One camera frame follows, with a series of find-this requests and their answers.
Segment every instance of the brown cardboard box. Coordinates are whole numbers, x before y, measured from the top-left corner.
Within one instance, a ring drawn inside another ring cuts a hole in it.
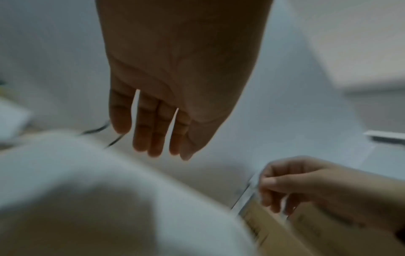
[[[387,233],[349,225],[313,204],[282,220],[255,200],[241,211],[264,255],[405,256],[405,246]]]

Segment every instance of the white ceiling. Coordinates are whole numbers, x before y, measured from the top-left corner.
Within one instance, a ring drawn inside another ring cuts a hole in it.
[[[405,87],[404,0],[289,0],[336,86]]]

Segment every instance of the skin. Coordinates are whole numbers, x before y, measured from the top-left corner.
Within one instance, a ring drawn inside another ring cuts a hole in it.
[[[110,119],[133,147],[189,160],[231,114],[252,72],[271,1],[98,0],[111,68]]]
[[[269,163],[259,182],[262,204],[291,215],[302,202],[314,202],[348,220],[396,232],[405,227],[405,181],[347,168],[310,157]]]

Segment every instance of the black wristband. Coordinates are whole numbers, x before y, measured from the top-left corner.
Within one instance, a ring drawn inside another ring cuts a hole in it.
[[[395,236],[398,238],[399,241],[402,242],[402,244],[405,245],[405,227],[395,233]]]

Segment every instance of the human hand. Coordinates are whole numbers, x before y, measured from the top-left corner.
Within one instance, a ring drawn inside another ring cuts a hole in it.
[[[348,220],[396,232],[405,225],[405,182],[331,162],[295,157],[269,163],[259,192],[262,204],[291,215],[302,202],[314,202]]]
[[[162,153],[175,112],[170,153],[188,160],[227,119],[251,74],[271,0],[98,0],[111,68],[110,119],[133,146]]]

